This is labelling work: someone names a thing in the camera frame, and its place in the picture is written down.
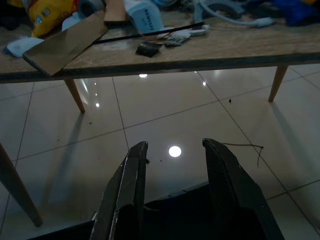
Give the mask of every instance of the table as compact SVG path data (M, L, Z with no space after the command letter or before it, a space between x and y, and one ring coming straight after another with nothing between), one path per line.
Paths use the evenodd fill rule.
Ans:
M192 14L182 12L162 13L164 24L176 26L190 24L191 17ZM73 79L277 66L268 99L272 102L289 65L320 63L320 24L286 27L284 21L280 20L273 26L252 29L230 25L216 18L207 19L206 23L210 24L208 35L192 37L176 48L162 47L161 54L152 58L135 54L143 39L93 45L52 77L37 71L23 59L0 54L0 84L63 79L80 111L84 113ZM131 32L130 27L110 29L102 39L126 36ZM12 32L0 28L0 48L29 34L27 26L20 26ZM20 180L10 163L0 147L0 166L9 169L10 179L15 176ZM8 182L9 178L2 177L0 180ZM22 208L39 225L39 214L22 182L18 180L14 186L9 186L9 191L18 192L17 198L23 199L18 202L20 205L25 203Z

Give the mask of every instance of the white tile floor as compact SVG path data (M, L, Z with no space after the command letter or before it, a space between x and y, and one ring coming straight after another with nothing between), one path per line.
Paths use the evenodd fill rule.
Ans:
M202 138L235 144L287 240L320 240L320 65L78 79L82 116L63 81L0 85L0 142L43 218L34 227L0 184L0 240L87 221L128 147L149 142L145 201L207 180ZM168 154L170 146L180 157Z

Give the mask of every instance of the white tube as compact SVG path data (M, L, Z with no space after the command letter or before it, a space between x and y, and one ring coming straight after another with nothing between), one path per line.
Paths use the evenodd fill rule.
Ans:
M238 21L238 20L234 20L231 19L229 17L223 16L215 11L213 11L211 8L209 8L204 0L198 0L201 7L210 15L220 18L222 20L225 20L231 24L235 24L235 25L242 25L242 26L249 26L249 27L255 27L255 28L261 28L261 27L266 27L266 26L270 26L271 24L274 23L273 19L271 17L264 17L264 18L259 18L253 21Z

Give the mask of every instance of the gray object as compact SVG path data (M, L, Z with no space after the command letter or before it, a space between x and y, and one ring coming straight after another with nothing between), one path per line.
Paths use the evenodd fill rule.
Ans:
M194 22L200 23L203 21L204 8L197 0L194 0ZM205 1L205 4L213 11L220 10L228 13L233 19L239 19L245 14L244 8L239 4L231 0L209 0Z

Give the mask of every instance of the yellow bag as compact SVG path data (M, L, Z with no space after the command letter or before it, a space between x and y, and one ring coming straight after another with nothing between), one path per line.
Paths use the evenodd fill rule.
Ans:
M74 0L35 0L28 9L34 24L32 37L48 34L76 10Z

